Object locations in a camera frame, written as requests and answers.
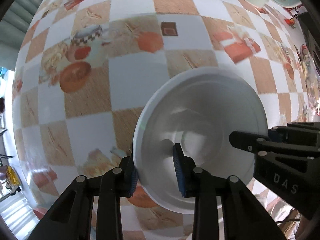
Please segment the white paper bowl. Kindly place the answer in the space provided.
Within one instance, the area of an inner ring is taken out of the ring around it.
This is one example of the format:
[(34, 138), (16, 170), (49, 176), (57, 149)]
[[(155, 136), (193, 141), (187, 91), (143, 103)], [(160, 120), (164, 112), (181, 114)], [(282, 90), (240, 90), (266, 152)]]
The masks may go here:
[(193, 214), (194, 198), (184, 198), (172, 159), (174, 144), (212, 175), (253, 178), (254, 156), (234, 148), (234, 132), (266, 136), (266, 113), (255, 90), (240, 76), (200, 67), (171, 78), (144, 107), (133, 136), (133, 160), (140, 183), (159, 206)]

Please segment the yellow object on shelf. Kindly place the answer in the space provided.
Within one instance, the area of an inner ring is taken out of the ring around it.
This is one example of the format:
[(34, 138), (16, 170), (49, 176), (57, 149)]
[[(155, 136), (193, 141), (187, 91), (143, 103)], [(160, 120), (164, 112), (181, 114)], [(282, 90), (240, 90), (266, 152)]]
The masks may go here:
[(17, 173), (15, 172), (15, 170), (11, 166), (7, 166), (7, 171), (5, 174), (6, 174), (8, 182), (12, 186), (20, 186), (20, 179), (19, 179)]

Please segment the patterned checkered tablecloth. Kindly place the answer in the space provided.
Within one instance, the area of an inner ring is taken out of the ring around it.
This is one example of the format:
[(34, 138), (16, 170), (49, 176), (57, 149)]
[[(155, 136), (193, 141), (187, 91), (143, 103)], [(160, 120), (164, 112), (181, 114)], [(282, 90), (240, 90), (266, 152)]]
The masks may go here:
[[(77, 176), (102, 176), (133, 157), (144, 107), (191, 69), (244, 79), (268, 130), (310, 121), (319, 93), (302, 61), (305, 44), (302, 25), (291, 28), (276, 0), (44, 0), (18, 54), (11, 100), (37, 204), (47, 212)], [(274, 220), (280, 197), (254, 177), (245, 185)], [(120, 213), (123, 239), (192, 239), (194, 213), (156, 204), (139, 176)]]

